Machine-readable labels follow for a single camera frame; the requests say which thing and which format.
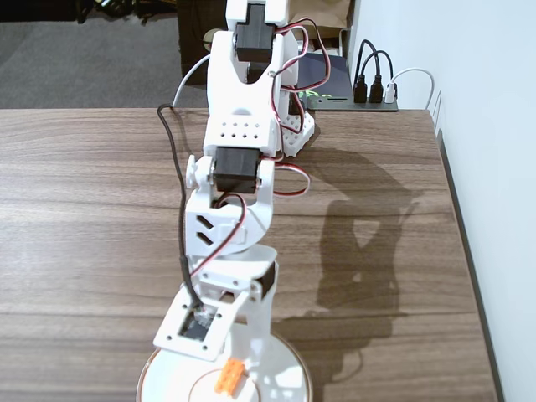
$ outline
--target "wire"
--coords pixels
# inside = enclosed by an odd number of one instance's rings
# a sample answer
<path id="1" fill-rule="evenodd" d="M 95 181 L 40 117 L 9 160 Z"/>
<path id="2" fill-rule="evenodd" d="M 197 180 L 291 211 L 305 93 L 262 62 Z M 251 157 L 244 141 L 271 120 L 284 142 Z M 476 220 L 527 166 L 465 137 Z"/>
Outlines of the wire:
<path id="1" fill-rule="evenodd" d="M 324 46 L 324 43 L 322 42 L 320 32 L 318 31 L 318 26 L 312 19 L 310 19 L 309 17 L 300 18 L 295 23 L 291 23 L 291 24 L 289 24 L 289 25 L 287 25 L 287 26 L 285 26 L 283 28 L 280 28 L 280 30 L 296 27 L 296 26 L 298 26 L 300 23 L 302 23 L 304 21 L 310 22 L 313 25 L 313 27 L 315 28 L 315 30 L 317 31 L 318 43 L 320 44 L 320 49 L 322 50 L 322 54 L 324 56 L 324 62 L 326 64 L 326 74 L 324 75 L 324 78 L 322 78 L 318 82 L 315 82 L 315 83 L 310 84 L 310 85 L 306 85 L 306 86 L 304 86 L 302 88 L 296 88 L 296 87 L 290 87 L 290 86 L 282 86 L 281 87 L 283 90 L 288 90 L 289 92 L 302 92 L 304 90 L 312 90 L 314 88 L 317 88 L 320 85 L 325 84 L 329 80 L 329 77 L 330 77 L 331 71 L 332 71 L 332 64 L 331 64 L 331 60 L 329 59 L 329 54 L 327 53 L 326 47 Z"/>
<path id="2" fill-rule="evenodd" d="M 183 91 L 184 86 L 186 85 L 186 81 L 188 81 L 188 78 L 192 76 L 192 74 L 199 68 L 201 64 L 203 64 L 205 61 L 210 59 L 210 54 L 205 55 L 200 61 L 198 61 L 196 64 L 193 65 L 193 67 L 189 70 L 188 73 L 184 76 L 184 78 L 181 80 L 181 83 L 178 85 L 177 93 L 175 94 L 175 98 L 173 99 L 173 103 L 171 104 L 171 107 L 177 107 L 178 105 L 178 97 L 181 95 L 181 92 Z"/>
<path id="3" fill-rule="evenodd" d="M 318 82 L 315 82 L 313 84 L 310 84 L 310 85 L 307 85 L 303 88 L 296 88 L 295 86 L 282 86 L 281 89 L 282 90 L 287 90 L 289 92 L 291 92 L 293 94 L 293 98 L 294 100 L 297 102 L 298 104 L 298 108 L 299 108 L 299 113 L 300 113 L 300 130 L 296 130 L 292 127 L 289 127 L 289 126 L 284 126 L 281 122 L 281 118 L 279 116 L 279 113 L 277 111 L 277 106 L 276 106 L 276 100 L 275 100 L 275 94 L 276 94 L 276 77 L 281 74 L 283 71 L 285 71 L 286 69 L 288 69 L 289 67 L 291 67 L 293 64 L 295 64 L 300 58 L 302 58 L 303 56 L 305 56 L 305 54 L 307 53 L 307 49 L 308 49 L 308 44 L 309 44 L 309 34 L 307 33 L 307 30 L 305 29 L 305 27 L 303 27 L 302 25 L 300 25 L 301 22 L 304 22 L 304 21 L 309 21 L 310 23 L 312 23 L 312 25 L 314 26 L 315 30 L 317 31 L 317 37 L 318 37 L 318 41 L 320 43 L 320 47 L 322 49 L 322 54 L 324 56 L 324 61 L 326 63 L 326 74 L 324 76 L 324 78 Z M 302 49 L 301 49 L 301 53 L 288 60 L 286 63 L 283 64 L 283 66 L 277 70 L 277 71 L 271 71 L 270 74 L 271 76 L 273 77 L 273 82 L 272 82 L 272 91 L 271 91 L 271 109 L 272 111 L 274 112 L 274 115 L 276 116 L 276 122 L 277 122 L 277 125 L 279 126 L 279 131 L 280 131 L 280 136 L 281 136 L 281 155 L 279 157 L 267 157 L 265 159 L 268 159 L 268 160 L 271 160 L 271 161 L 275 161 L 275 162 L 280 162 L 283 160 L 283 158 L 285 157 L 285 150 L 284 150 L 284 139 L 283 139 L 283 128 L 286 128 L 287 130 L 290 130 L 296 134 L 299 134 L 300 132 L 302 132 L 303 130 L 303 124 L 305 122 L 305 111 L 303 110 L 303 107 L 302 107 L 302 104 L 301 102 L 299 101 L 299 97 L 297 96 L 297 94 L 303 90 L 310 90 L 310 89 L 313 89 L 313 88 L 317 88 L 318 86 L 324 84 L 325 82 L 327 82 L 329 80 L 329 77 L 331 75 L 331 60 L 329 59 L 329 54 L 327 53 L 327 50 L 322 42 L 322 38 L 320 36 L 320 32 L 318 31 L 318 26 L 317 24 L 312 20 L 310 19 L 309 17 L 304 17 L 304 18 L 301 18 L 300 20 L 296 21 L 295 23 L 291 23 L 291 24 L 288 24 L 286 25 L 285 27 L 281 27 L 281 28 L 278 28 L 276 30 L 276 33 L 277 34 L 287 34 L 288 32 L 292 31 L 293 29 L 300 29 L 301 31 L 303 31 L 303 46 L 302 46 Z"/>
<path id="4" fill-rule="evenodd" d="M 358 82 L 359 67 L 361 66 L 361 58 L 363 57 L 363 49 L 365 47 L 365 44 L 367 44 L 370 47 L 370 49 L 375 53 L 374 61 L 376 62 L 376 75 L 380 75 L 379 57 L 376 52 L 376 48 L 374 47 L 372 42 L 370 42 L 368 39 L 363 39 L 361 41 L 361 46 L 359 46 L 358 65 L 355 68 L 355 76 L 353 77 L 353 86 L 352 86 L 353 88 L 355 88 L 355 85 Z"/>
<path id="5" fill-rule="evenodd" d="M 441 112 L 441 101 L 443 99 L 443 91 L 440 90 L 437 93 L 437 97 L 435 98 L 435 105 L 434 105 L 434 111 L 432 111 L 432 120 L 434 120 L 434 132 L 436 132 L 437 123 L 439 122 L 439 114 Z"/>
<path id="6" fill-rule="evenodd" d="M 391 74 L 391 79 L 393 79 L 393 62 L 391 61 L 391 58 L 385 50 L 376 50 L 375 52 L 368 55 L 367 59 L 365 59 L 365 61 L 363 62 L 363 67 L 361 68 L 361 75 L 365 74 L 365 67 L 367 67 L 368 61 L 378 54 L 383 54 L 389 62 L 389 72 Z"/>
<path id="7" fill-rule="evenodd" d="M 166 129 L 167 137 L 169 138 L 169 145 L 171 146 L 171 152 L 173 155 L 173 164 L 175 165 L 175 171 L 177 172 L 178 182 L 181 187 L 181 203 L 178 207 L 178 252 L 179 260 L 181 265 L 181 272 L 183 273 L 184 283 L 192 297 L 193 304 L 196 307 L 202 306 L 203 302 L 199 298 L 192 284 L 192 276 L 190 275 L 190 269 L 188 267 L 188 258 L 186 257 L 186 241 L 184 239 L 184 211 L 186 210 L 186 186 L 184 185 L 184 177 L 181 172 L 181 166 L 178 163 L 177 148 L 175 147 L 175 141 L 173 139 L 173 134 L 169 128 L 168 122 L 162 114 L 162 109 L 172 108 L 169 103 L 160 105 L 157 109 L 158 117 L 162 122 L 164 128 Z"/>
<path id="8" fill-rule="evenodd" d="M 305 29 L 303 25 L 287 25 L 285 27 L 276 29 L 276 34 L 288 34 L 294 29 L 300 29 L 303 32 L 303 46 L 301 47 L 301 52 L 298 56 L 293 57 L 292 59 L 289 59 L 286 63 L 283 64 L 280 70 L 276 71 L 273 76 L 277 77 L 279 74 L 281 74 L 283 71 L 294 65 L 299 59 L 301 59 L 303 56 L 307 54 L 307 49 L 309 48 L 309 33 Z"/>
<path id="9" fill-rule="evenodd" d="M 277 162 L 276 170 L 290 170 L 296 173 L 300 173 L 304 178 L 307 179 L 307 186 L 298 191 L 290 191 L 290 192 L 274 191 L 274 195 L 278 197 L 299 197 L 300 195 L 303 195 L 307 191 L 309 191 L 309 188 L 311 187 L 311 176 L 309 176 L 309 174 L 305 170 L 303 170 L 301 167 L 293 163 Z"/>
<path id="10" fill-rule="evenodd" d="M 221 251 L 224 249 L 224 247 L 233 239 L 233 237 L 235 236 L 236 232 L 238 232 L 238 229 L 240 229 L 240 226 L 242 226 L 242 224 L 244 223 L 245 221 L 245 211 L 247 211 L 248 209 L 248 206 L 247 204 L 245 203 L 245 200 L 244 198 L 237 194 L 237 193 L 225 193 L 224 195 L 222 195 L 218 201 L 216 201 L 216 207 L 219 208 L 221 206 L 221 204 L 229 197 L 236 197 L 240 200 L 240 203 L 241 203 L 241 206 L 242 206 L 242 214 L 240 215 L 240 218 L 237 222 L 237 224 L 234 226 L 234 228 L 231 230 L 231 232 L 229 233 L 229 235 L 225 238 L 225 240 L 218 246 L 216 247 L 216 249 L 208 256 L 206 257 L 193 271 L 192 271 L 192 274 L 191 276 L 195 276 L 199 271 L 201 271 L 211 260 L 213 260 L 214 258 L 216 258 L 218 256 L 219 253 L 221 253 Z"/>
<path id="11" fill-rule="evenodd" d="M 422 69 L 420 67 L 409 67 L 408 69 L 403 69 L 403 70 L 399 71 L 398 73 L 396 73 L 394 75 L 394 77 L 391 78 L 390 84 L 391 85 L 394 84 L 394 81 L 397 78 L 399 78 L 402 74 L 405 74 L 405 73 L 410 72 L 410 71 L 420 71 L 422 73 L 426 73 L 430 77 L 430 82 L 431 82 L 430 95 L 428 96 L 428 101 L 426 102 L 426 108 L 425 108 L 425 109 L 428 109 L 428 107 L 430 106 L 430 102 L 432 100 L 432 96 L 434 95 L 434 89 L 436 87 L 436 83 L 434 81 L 434 75 L 432 75 L 432 73 L 430 71 Z"/>

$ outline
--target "orange connector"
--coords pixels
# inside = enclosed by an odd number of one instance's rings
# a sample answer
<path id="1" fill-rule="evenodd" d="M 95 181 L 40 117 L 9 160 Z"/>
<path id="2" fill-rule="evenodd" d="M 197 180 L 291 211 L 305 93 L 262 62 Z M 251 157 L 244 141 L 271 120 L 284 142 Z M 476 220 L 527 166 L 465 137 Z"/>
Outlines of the orange connector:
<path id="1" fill-rule="evenodd" d="M 224 369 L 221 370 L 218 382 L 214 387 L 216 394 L 227 394 L 229 396 L 233 396 L 243 372 L 244 364 L 242 362 L 234 358 L 227 360 Z"/>

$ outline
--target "ventilation hole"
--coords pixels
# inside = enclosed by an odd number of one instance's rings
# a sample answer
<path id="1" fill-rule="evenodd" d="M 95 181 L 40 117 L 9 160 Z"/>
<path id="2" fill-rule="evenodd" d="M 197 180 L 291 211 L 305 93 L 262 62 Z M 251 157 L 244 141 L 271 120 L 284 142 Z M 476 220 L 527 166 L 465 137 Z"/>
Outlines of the ventilation hole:
<path id="1" fill-rule="evenodd" d="M 205 234 L 198 232 L 196 234 L 206 245 L 212 245 L 213 241 L 209 239 Z"/>
<path id="2" fill-rule="evenodd" d="M 207 228 L 208 230 L 211 230 L 211 229 L 214 227 L 214 225 L 211 224 L 211 223 L 210 223 L 204 216 L 202 216 L 202 215 L 198 215 L 198 216 L 197 216 L 197 220 L 198 220 L 198 222 L 200 222 L 201 224 L 203 224 L 204 227 Z"/>

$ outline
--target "black plug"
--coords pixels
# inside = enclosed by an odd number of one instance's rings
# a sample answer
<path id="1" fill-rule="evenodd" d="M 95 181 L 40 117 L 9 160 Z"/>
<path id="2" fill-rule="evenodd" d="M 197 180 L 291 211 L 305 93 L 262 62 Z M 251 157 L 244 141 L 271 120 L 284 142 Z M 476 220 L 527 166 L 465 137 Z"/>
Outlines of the black plug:
<path id="1" fill-rule="evenodd" d="M 363 74 L 359 75 L 358 83 L 353 88 L 353 103 L 367 103 L 367 84 Z"/>
<path id="2" fill-rule="evenodd" d="M 382 76 L 375 75 L 374 83 L 370 86 L 370 103 L 382 103 L 384 100 L 384 86 L 382 85 Z"/>

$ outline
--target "white cable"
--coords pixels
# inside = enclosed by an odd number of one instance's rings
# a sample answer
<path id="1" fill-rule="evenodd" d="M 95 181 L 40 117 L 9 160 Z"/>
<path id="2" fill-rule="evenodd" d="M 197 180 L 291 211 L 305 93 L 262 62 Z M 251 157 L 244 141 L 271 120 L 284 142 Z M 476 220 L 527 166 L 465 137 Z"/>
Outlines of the white cable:
<path id="1" fill-rule="evenodd" d="M 398 77 L 400 77 L 402 74 L 405 74 L 409 71 L 420 71 L 420 72 L 428 74 L 428 76 L 430 77 L 430 82 L 431 82 L 430 95 L 428 96 L 428 101 L 426 102 L 426 109 L 428 109 L 428 106 L 430 106 L 430 102 L 432 100 L 432 95 L 434 95 L 434 89 L 436 87 L 436 83 L 434 81 L 434 76 L 432 75 L 432 73 L 420 67 L 409 67 L 408 69 L 403 69 L 402 71 L 399 71 L 398 73 L 394 75 L 391 81 L 387 84 L 387 90 L 385 91 L 385 103 L 394 102 L 394 81 Z"/>
<path id="2" fill-rule="evenodd" d="M 173 99 L 173 104 L 172 104 L 173 107 L 178 106 L 178 98 L 181 95 L 181 92 L 183 91 L 183 88 L 186 85 L 186 81 L 188 81 L 188 78 L 190 78 L 190 76 L 195 72 L 195 70 L 197 70 L 199 68 L 199 66 L 202 63 L 204 63 L 205 61 L 207 61 L 209 58 L 210 58 L 210 54 L 207 54 L 200 61 L 198 61 L 196 64 L 194 64 L 193 67 L 190 69 L 190 71 L 188 73 L 186 73 L 186 75 L 184 76 L 183 80 L 181 81 L 181 83 L 178 86 L 177 93 L 175 94 L 175 99 Z"/>
<path id="3" fill-rule="evenodd" d="M 307 186 L 302 190 L 292 191 L 289 193 L 274 191 L 274 196 L 276 197 L 300 197 L 303 194 L 305 194 L 307 191 L 309 191 L 309 188 L 311 187 L 311 176 L 309 176 L 309 174 L 305 170 L 303 170 L 301 167 L 298 167 L 292 163 L 276 163 L 276 170 L 290 170 L 292 172 L 300 173 L 307 180 Z"/>

